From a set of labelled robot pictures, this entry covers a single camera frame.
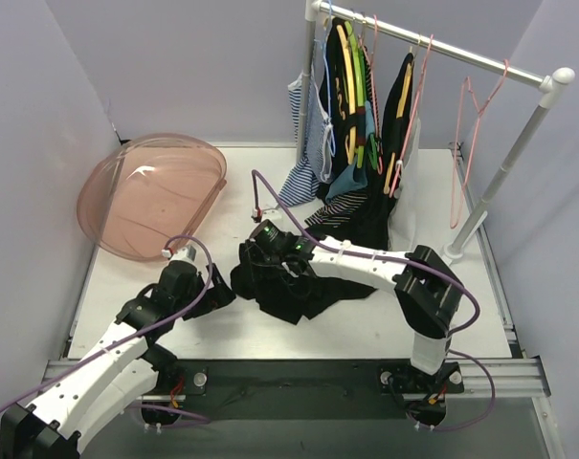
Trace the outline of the black tank top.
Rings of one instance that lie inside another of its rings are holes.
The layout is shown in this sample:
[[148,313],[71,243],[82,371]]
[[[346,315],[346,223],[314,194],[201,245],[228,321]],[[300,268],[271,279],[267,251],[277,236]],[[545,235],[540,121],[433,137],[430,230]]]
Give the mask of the black tank top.
[[231,271],[233,292],[247,300],[255,301],[259,310],[291,324],[304,317],[312,319],[342,300],[361,300],[371,296],[375,289],[360,283],[332,277],[300,276],[312,282],[312,292],[238,290],[238,265]]

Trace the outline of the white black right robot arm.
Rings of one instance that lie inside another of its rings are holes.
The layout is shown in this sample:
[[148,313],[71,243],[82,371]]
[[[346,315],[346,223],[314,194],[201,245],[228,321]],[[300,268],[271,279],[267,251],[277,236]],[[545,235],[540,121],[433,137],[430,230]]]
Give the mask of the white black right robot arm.
[[378,251],[327,234],[285,232],[264,220],[239,245],[238,259],[231,273],[235,292],[293,324],[341,300],[375,291],[395,295],[414,331],[408,381],[420,390],[439,382],[465,290],[431,248]]

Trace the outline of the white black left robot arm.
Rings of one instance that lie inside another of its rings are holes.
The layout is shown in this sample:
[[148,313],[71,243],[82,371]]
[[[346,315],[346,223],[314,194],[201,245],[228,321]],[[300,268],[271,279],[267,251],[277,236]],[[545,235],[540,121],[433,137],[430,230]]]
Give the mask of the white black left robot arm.
[[138,398],[168,392],[176,357],[158,344],[176,319],[201,317],[235,296],[216,265],[200,273],[191,255],[170,258],[157,282],[128,300],[70,373],[0,423],[1,458],[79,458],[91,440]]

